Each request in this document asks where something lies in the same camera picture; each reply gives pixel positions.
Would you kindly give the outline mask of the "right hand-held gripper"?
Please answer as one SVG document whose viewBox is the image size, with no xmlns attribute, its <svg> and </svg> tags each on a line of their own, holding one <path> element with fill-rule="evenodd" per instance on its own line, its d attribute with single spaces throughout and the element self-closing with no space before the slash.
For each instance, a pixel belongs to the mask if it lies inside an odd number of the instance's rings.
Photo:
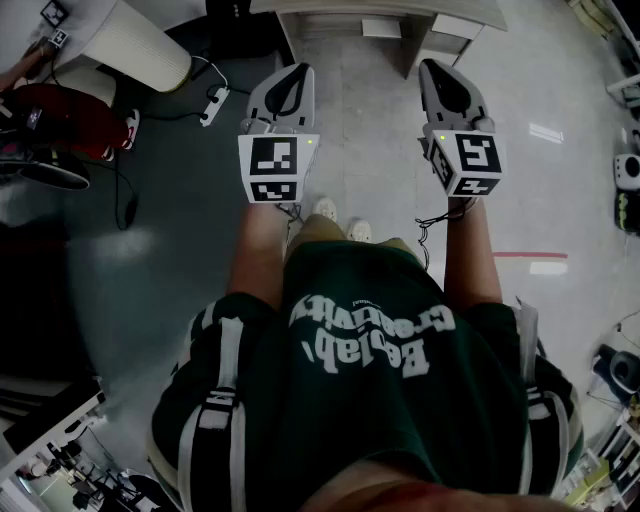
<svg viewBox="0 0 640 512">
<path fill-rule="evenodd" d="M 489 195 L 505 173 L 505 143 L 480 90 L 434 59 L 421 61 L 418 78 L 426 116 L 419 142 L 446 195 Z"/>
</svg>

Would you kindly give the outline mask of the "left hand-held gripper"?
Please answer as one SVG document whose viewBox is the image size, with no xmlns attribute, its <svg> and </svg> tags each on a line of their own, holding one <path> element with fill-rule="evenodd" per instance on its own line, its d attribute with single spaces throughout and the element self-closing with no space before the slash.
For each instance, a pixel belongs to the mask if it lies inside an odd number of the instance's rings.
<svg viewBox="0 0 640 512">
<path fill-rule="evenodd" d="M 299 203 L 320 142 L 314 132 L 315 73 L 287 66 L 249 96 L 238 136 L 242 183 L 251 203 Z"/>
</svg>

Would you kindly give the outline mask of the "person's left forearm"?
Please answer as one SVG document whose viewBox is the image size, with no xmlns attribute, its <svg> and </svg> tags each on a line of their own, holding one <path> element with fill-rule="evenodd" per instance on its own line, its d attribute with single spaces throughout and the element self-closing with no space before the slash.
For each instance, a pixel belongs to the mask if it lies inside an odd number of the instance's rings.
<svg viewBox="0 0 640 512">
<path fill-rule="evenodd" d="M 274 204 L 248 205 L 231 265 L 228 294 L 247 294 L 274 310 L 280 308 L 287 219 Z"/>
</svg>

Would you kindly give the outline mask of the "person's right forearm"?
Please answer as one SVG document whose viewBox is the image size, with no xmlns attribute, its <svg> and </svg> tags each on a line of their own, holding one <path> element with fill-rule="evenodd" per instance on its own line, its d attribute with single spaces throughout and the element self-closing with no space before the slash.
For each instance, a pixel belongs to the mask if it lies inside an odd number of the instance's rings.
<svg viewBox="0 0 640 512">
<path fill-rule="evenodd" d="M 481 199 L 447 222 L 444 294 L 448 306 L 463 313 L 473 306 L 502 303 L 486 209 Z"/>
</svg>

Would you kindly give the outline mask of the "white power strip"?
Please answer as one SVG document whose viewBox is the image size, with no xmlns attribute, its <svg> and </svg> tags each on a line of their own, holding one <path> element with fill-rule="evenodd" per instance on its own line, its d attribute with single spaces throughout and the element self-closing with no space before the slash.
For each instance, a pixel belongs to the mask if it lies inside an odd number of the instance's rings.
<svg viewBox="0 0 640 512">
<path fill-rule="evenodd" d="M 203 127 L 212 124 L 219 110 L 225 103 L 230 93 L 230 89 L 224 86 L 212 86 L 206 93 L 208 104 L 201 115 L 200 123 Z"/>
</svg>

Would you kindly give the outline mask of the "light wooden desk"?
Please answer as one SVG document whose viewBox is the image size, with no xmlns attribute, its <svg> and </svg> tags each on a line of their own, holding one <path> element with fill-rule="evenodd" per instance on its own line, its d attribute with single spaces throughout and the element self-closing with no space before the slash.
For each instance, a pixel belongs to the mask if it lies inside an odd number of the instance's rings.
<svg viewBox="0 0 640 512">
<path fill-rule="evenodd" d="M 485 28 L 508 30 L 497 0 L 251 0 L 250 12 L 276 16 L 288 60 L 315 39 L 392 41 L 404 77 L 423 59 L 454 66 Z"/>
</svg>

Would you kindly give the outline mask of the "person's khaki shorts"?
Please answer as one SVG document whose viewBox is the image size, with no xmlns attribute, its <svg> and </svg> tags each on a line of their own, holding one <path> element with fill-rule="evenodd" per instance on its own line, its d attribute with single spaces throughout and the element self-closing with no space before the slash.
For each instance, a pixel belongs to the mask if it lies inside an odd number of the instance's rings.
<svg viewBox="0 0 640 512">
<path fill-rule="evenodd" d="M 339 225 L 328 217 L 320 214 L 311 214 L 302 224 L 298 233 L 293 237 L 285 252 L 284 262 L 292 256 L 294 251 L 301 245 L 307 243 L 338 243 L 338 244 L 358 244 L 347 238 Z M 360 245 L 366 247 L 387 248 L 401 251 L 410 259 L 421 265 L 421 260 L 400 238 L 392 238 L 381 243 L 360 242 Z"/>
</svg>

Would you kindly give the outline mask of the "person's right white shoe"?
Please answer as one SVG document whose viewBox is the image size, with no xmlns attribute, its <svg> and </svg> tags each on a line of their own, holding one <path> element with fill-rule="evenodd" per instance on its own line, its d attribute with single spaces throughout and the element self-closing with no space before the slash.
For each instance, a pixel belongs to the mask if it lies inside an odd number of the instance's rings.
<svg viewBox="0 0 640 512">
<path fill-rule="evenodd" d="M 352 218 L 346 229 L 346 237 L 350 241 L 370 243 L 372 230 L 369 222 L 359 217 Z"/>
</svg>

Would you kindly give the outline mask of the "white ribbed cylinder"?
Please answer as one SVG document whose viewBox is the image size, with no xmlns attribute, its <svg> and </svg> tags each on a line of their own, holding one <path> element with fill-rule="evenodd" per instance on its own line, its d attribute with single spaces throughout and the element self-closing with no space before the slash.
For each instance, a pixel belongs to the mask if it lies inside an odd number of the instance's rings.
<svg viewBox="0 0 640 512">
<path fill-rule="evenodd" d="M 106 65 L 148 87 L 169 93 L 189 77 L 190 53 L 125 0 L 63 0 L 68 35 L 57 69 L 79 58 Z"/>
</svg>

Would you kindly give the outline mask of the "red floor tape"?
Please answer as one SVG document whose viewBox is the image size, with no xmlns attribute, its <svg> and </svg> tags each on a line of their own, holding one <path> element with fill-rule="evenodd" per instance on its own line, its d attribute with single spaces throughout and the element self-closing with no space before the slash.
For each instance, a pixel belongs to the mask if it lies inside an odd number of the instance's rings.
<svg viewBox="0 0 640 512">
<path fill-rule="evenodd" d="M 568 258 L 568 255 L 566 253 L 532 252 L 532 251 L 524 251 L 524 252 L 498 251 L 498 252 L 494 252 L 493 256 L 495 258 L 506 258 L 506 259 L 523 258 L 523 259 L 529 259 L 529 260 L 566 260 Z"/>
</svg>

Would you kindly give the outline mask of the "black and green device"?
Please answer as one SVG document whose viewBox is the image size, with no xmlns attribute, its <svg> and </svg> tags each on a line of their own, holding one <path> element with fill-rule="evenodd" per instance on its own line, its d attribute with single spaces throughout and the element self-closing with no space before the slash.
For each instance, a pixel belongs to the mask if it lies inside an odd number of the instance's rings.
<svg viewBox="0 0 640 512">
<path fill-rule="evenodd" d="M 614 200 L 616 226 L 627 234 L 640 237 L 640 192 L 616 192 Z"/>
</svg>

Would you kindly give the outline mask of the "black speaker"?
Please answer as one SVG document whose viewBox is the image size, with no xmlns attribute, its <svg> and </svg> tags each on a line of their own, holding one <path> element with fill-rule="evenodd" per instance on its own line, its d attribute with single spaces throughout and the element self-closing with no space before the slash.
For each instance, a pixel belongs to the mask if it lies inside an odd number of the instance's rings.
<svg viewBox="0 0 640 512">
<path fill-rule="evenodd" d="M 640 392 L 640 357 L 601 344 L 598 348 L 593 373 L 601 378 L 623 406 L 632 402 Z"/>
</svg>

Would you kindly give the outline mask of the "person's dark green shirt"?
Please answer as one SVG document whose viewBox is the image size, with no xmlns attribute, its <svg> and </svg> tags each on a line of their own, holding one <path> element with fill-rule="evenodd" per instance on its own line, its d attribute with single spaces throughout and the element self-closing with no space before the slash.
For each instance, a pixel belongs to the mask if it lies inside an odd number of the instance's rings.
<svg viewBox="0 0 640 512">
<path fill-rule="evenodd" d="M 278 310 L 234 293 L 192 320 L 152 416 L 150 464 L 185 512 L 296 511 L 361 460 L 548 495 L 584 434 L 572 384 L 525 360 L 519 320 L 497 303 L 453 312 L 399 250 L 301 245 Z"/>
</svg>

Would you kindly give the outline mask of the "white storage rack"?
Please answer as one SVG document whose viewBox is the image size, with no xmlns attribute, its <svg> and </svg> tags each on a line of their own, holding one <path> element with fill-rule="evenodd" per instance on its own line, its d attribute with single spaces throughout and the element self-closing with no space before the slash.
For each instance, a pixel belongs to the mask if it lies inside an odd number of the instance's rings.
<svg viewBox="0 0 640 512">
<path fill-rule="evenodd" d="M 566 478 L 563 501 L 591 512 L 627 512 L 640 499 L 639 417 L 624 410 L 604 442 L 587 448 Z"/>
</svg>

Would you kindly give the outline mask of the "white side table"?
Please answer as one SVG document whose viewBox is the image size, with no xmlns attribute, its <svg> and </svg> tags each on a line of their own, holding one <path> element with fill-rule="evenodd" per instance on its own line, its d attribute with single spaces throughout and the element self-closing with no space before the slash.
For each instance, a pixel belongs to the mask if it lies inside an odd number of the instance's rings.
<svg viewBox="0 0 640 512">
<path fill-rule="evenodd" d="M 19 455 L 70 431 L 105 400 L 97 378 L 75 382 L 0 375 L 0 439 Z"/>
</svg>

